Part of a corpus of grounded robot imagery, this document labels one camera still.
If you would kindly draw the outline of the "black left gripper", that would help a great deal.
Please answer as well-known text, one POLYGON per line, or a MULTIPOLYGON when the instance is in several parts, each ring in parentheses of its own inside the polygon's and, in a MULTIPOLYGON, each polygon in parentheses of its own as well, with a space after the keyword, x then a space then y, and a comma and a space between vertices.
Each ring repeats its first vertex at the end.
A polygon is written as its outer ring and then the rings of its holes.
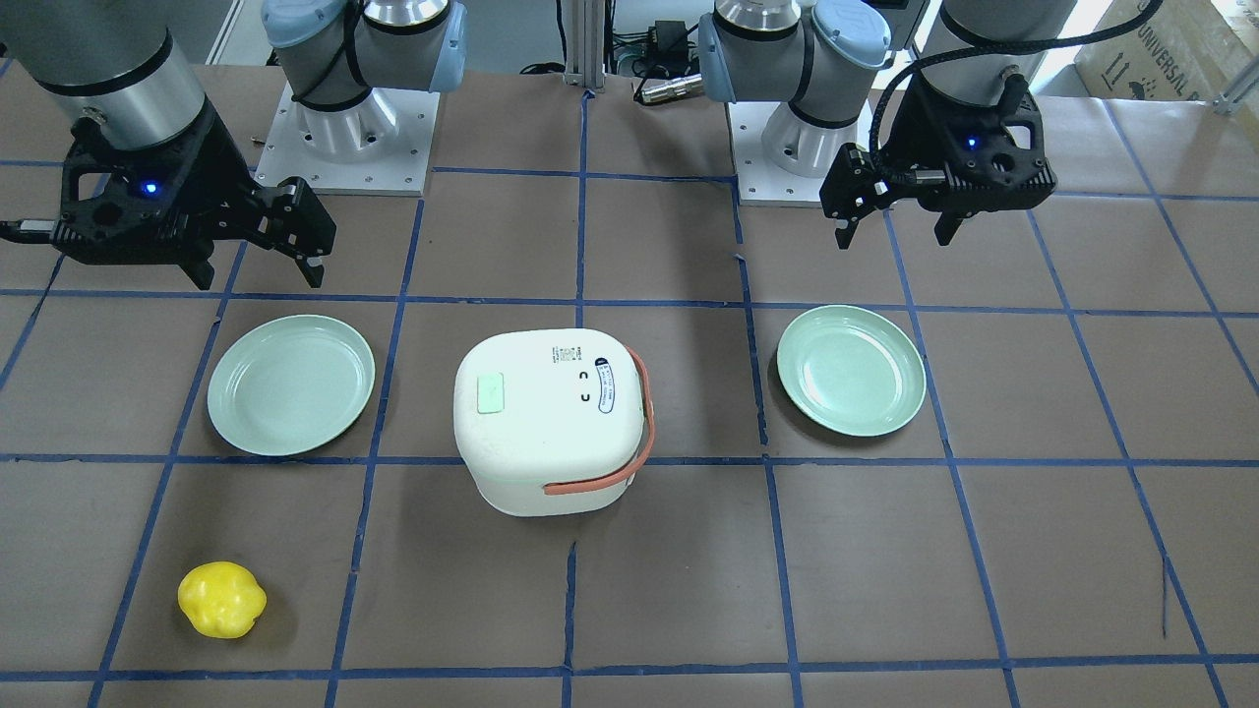
POLYGON ((968 106, 914 77, 891 134, 875 151, 844 144, 820 190, 840 249, 859 220, 914 199, 939 213, 932 233, 948 247, 967 218, 1041 205, 1058 188, 1042 141, 1042 112, 1020 72, 998 76, 992 106, 968 106))

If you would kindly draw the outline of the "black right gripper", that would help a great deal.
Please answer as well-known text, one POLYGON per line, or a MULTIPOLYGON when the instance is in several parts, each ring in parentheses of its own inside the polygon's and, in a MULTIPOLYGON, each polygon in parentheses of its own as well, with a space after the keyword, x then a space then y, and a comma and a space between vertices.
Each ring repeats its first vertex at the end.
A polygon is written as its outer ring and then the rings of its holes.
POLYGON ((72 134, 52 229, 62 254, 81 265, 176 266, 209 291, 215 243, 243 239, 293 260, 310 288, 324 285, 336 233, 324 202, 301 176, 258 184, 210 100, 157 147, 113 147, 89 117, 72 134))

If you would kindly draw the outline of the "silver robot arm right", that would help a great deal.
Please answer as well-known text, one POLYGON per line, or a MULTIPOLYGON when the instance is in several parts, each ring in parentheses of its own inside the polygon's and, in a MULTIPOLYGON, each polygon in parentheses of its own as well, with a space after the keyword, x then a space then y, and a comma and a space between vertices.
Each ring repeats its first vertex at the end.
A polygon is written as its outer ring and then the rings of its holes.
MULTIPOLYGON (((290 96, 279 107, 324 164, 405 155, 388 92, 458 89, 458 1, 266 1, 264 33, 290 96)), ((140 1, 5 1, 3 42, 72 120, 60 207, 4 220, 3 238, 81 265, 175 266, 206 290, 219 241, 285 254, 324 283, 334 220, 319 175, 251 174, 167 23, 140 1)))

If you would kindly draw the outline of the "green plate near right arm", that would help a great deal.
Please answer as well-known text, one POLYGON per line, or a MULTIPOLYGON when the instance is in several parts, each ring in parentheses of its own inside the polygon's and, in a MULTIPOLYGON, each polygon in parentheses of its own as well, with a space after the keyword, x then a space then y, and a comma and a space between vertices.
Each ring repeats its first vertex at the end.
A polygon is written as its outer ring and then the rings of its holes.
POLYGON ((374 351, 356 328, 292 315, 233 341, 212 370, 206 411, 217 435, 235 448, 291 456, 350 430, 374 380, 374 351))

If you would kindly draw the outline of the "green plate near left arm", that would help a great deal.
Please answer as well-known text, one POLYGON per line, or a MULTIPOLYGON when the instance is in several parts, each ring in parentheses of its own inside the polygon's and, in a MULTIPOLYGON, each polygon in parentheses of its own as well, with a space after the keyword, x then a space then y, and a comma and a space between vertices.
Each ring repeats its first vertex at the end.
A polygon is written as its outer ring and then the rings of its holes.
POLYGON ((776 360, 796 408, 850 438, 904 430, 927 399, 927 367, 917 345, 867 309, 827 305, 799 314, 784 328, 776 360))

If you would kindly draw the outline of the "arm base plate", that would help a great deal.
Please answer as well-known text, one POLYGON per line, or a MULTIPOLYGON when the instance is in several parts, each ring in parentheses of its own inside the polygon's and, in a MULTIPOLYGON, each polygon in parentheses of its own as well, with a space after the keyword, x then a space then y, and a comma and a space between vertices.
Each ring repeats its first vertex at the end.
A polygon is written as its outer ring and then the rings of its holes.
POLYGON ((320 197, 423 197, 441 94, 374 88, 358 106, 320 112, 286 87, 256 179, 302 178, 320 197))
POLYGON ((786 102, 744 100, 726 105, 730 147, 742 202, 752 207, 821 207, 823 178, 844 144, 864 144, 871 100, 844 127, 818 127, 786 102))

